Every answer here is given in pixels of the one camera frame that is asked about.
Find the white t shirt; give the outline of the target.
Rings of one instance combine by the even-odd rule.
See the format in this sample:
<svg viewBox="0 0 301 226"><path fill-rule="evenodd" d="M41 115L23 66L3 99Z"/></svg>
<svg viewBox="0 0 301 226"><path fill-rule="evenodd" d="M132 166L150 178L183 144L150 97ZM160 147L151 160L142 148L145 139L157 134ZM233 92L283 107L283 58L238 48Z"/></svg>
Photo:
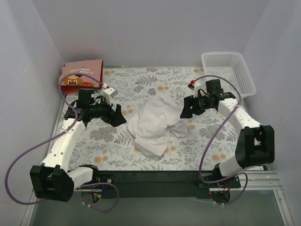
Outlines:
<svg viewBox="0 0 301 226"><path fill-rule="evenodd" d="M177 138L188 135L188 121L181 119L181 108L169 95L152 98L133 114L127 130L134 146L146 157L159 160L169 144L170 132Z"/></svg>

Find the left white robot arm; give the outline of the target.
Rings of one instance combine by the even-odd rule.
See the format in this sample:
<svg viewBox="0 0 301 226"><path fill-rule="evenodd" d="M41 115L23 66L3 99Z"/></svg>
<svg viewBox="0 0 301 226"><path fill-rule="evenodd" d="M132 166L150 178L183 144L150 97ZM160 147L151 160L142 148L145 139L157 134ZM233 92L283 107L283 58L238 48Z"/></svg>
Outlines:
<svg viewBox="0 0 301 226"><path fill-rule="evenodd" d="M71 154L92 119L101 119L112 127L126 123L119 104L113 105L117 90L108 87L95 97L91 89L80 89L78 99L68 104L62 130L39 166L32 166L30 177L37 198L67 202L73 191L83 185L96 188L100 183L98 168L81 165L69 171Z"/></svg>

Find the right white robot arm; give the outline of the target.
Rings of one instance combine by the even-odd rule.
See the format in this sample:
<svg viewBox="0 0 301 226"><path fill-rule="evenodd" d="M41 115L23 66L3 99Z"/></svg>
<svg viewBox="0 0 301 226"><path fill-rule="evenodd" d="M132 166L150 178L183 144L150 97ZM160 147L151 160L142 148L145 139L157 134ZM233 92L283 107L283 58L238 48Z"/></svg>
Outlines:
<svg viewBox="0 0 301 226"><path fill-rule="evenodd" d="M262 125L253 119L241 106L240 93L232 94L221 87L222 77L213 76L206 81L203 90L196 80L188 84L194 94L184 98L184 106L180 118L191 119L193 115L201 115L208 109L215 109L225 116L218 127L229 122L238 133L235 154L230 159L215 165L212 174L200 176L204 184L226 186L230 179L238 176L244 170L273 163L275 160L275 132L270 125Z"/></svg>

